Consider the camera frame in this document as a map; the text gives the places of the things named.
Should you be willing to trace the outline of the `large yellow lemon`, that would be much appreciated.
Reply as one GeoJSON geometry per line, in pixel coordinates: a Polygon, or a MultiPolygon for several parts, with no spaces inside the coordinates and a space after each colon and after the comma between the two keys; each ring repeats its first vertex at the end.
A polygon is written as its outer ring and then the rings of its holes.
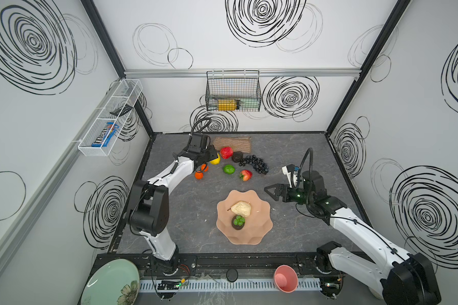
{"type": "Polygon", "coordinates": [[[220,161],[221,161],[221,156],[220,156],[220,154],[218,153],[218,154],[217,154],[217,157],[216,157],[215,159],[213,159],[213,160],[210,161],[210,164],[212,164],[212,165],[217,165],[217,164],[220,163],[220,161]]]}

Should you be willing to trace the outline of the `red fake bell pepper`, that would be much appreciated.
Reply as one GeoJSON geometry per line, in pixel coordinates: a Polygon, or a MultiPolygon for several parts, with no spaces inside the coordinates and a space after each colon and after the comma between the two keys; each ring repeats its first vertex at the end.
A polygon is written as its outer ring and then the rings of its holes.
{"type": "Polygon", "coordinates": [[[220,155],[224,160],[227,160],[234,155],[234,151],[231,147],[222,147],[220,149],[220,155]]]}

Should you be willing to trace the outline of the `pink wavy fruit bowl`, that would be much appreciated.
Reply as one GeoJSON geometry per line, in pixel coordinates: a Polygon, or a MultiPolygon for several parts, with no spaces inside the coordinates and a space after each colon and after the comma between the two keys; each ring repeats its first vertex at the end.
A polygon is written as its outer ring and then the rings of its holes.
{"type": "Polygon", "coordinates": [[[255,191],[233,190],[217,205],[216,227],[234,245],[258,245],[273,228],[270,211],[270,204],[262,200],[255,191]],[[234,228],[234,218],[237,214],[231,208],[239,202],[248,203],[251,212],[248,217],[244,216],[245,222],[242,228],[237,230],[234,228]]]}

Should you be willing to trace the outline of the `cream fake pear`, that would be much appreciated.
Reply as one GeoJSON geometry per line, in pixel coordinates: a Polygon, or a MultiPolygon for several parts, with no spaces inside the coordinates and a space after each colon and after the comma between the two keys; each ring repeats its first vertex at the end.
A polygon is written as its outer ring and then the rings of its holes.
{"type": "Polygon", "coordinates": [[[229,210],[238,216],[249,217],[252,212],[252,206],[248,202],[239,201],[232,205],[229,210]]]}

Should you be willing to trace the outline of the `dark mangosteen green top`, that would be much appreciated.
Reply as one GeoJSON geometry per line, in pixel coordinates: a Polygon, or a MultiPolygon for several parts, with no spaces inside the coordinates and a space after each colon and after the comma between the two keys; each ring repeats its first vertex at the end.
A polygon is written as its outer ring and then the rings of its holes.
{"type": "Polygon", "coordinates": [[[245,226],[245,223],[246,223],[245,217],[240,216],[240,215],[236,215],[232,219],[232,227],[238,231],[241,230],[245,226]]]}

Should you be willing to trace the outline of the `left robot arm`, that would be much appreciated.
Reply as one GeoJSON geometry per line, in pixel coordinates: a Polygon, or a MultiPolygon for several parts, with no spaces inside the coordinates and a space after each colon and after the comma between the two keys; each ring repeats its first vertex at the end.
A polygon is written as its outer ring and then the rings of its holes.
{"type": "Polygon", "coordinates": [[[171,164],[147,181],[135,182],[129,201],[133,209],[128,224],[147,241],[159,261],[172,261],[178,249],[167,229],[170,193],[198,167],[217,157],[210,136],[191,132],[183,150],[173,154],[171,164]]]}

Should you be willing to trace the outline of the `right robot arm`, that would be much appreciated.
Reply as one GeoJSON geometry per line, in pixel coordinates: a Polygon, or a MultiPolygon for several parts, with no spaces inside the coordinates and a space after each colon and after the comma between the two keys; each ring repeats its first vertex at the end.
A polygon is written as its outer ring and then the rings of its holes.
{"type": "Polygon", "coordinates": [[[289,184],[273,184],[264,191],[275,201],[303,205],[357,245],[366,258],[330,241],[316,251],[316,268],[324,274],[341,271],[365,284],[386,304],[439,304],[441,293],[431,261],[411,254],[363,222],[347,205],[330,196],[317,171],[291,172],[289,184]]]}

